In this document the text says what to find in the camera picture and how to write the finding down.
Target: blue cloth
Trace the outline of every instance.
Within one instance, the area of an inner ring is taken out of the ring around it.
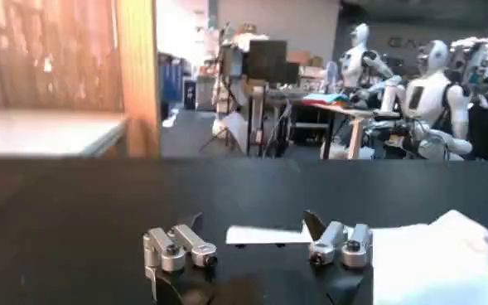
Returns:
[[[312,93],[305,96],[303,99],[305,100],[319,100],[327,104],[333,104],[336,102],[348,102],[349,97],[344,94],[319,94],[319,93]]]

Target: black table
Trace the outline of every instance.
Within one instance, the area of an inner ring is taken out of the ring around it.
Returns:
[[[24,179],[7,183],[14,176]],[[230,225],[300,230],[305,209],[375,227],[457,209],[488,226],[483,162],[0,161],[2,185],[0,304],[150,304],[143,232],[198,211],[202,236],[220,247],[219,281],[256,269],[304,273],[304,245],[223,243]]]

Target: desk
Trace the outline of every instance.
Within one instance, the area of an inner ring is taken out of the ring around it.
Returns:
[[[123,136],[123,114],[0,111],[0,156],[99,156]]]
[[[488,226],[488,162],[0,161],[0,172],[14,168],[33,183],[0,203],[0,304],[152,304],[141,236],[198,211],[221,283],[257,269],[309,272],[307,246],[236,249],[224,245],[230,225],[300,230],[311,209],[386,227],[456,209]]]
[[[327,160],[329,157],[330,146],[331,146],[331,138],[332,133],[334,130],[334,119],[335,113],[345,114],[354,118],[352,124],[352,136],[350,137],[350,144],[349,144],[349,160],[357,159],[360,155],[360,146],[361,146],[361,138],[363,136],[363,126],[361,125],[364,120],[371,119],[377,115],[385,115],[385,116],[394,116],[398,117],[399,114],[397,113],[383,113],[380,112],[378,109],[344,109],[341,106],[334,105],[334,104],[317,104],[311,103],[308,104],[313,107],[317,107],[320,109],[325,109],[330,111],[329,118],[328,118],[328,127],[326,129],[326,136],[325,136],[325,149],[323,152],[323,159]]]

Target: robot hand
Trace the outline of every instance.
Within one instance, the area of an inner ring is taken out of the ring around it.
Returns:
[[[483,109],[487,109],[488,110],[488,100],[486,100],[486,97],[483,94],[478,94],[477,95],[477,98],[479,99],[479,105]]]
[[[361,100],[367,100],[370,97],[370,92],[366,89],[360,89],[354,93],[354,96]]]

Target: cardboard box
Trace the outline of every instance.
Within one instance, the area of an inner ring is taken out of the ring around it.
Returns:
[[[287,61],[299,65],[307,65],[310,58],[310,51],[292,51],[287,54]]]
[[[244,33],[256,34],[257,33],[257,26],[255,24],[252,24],[252,23],[240,24],[238,26],[238,28],[236,29],[235,35],[244,34]]]
[[[323,67],[323,58],[320,56],[313,56],[309,61],[308,61],[309,66],[315,66],[322,68]]]

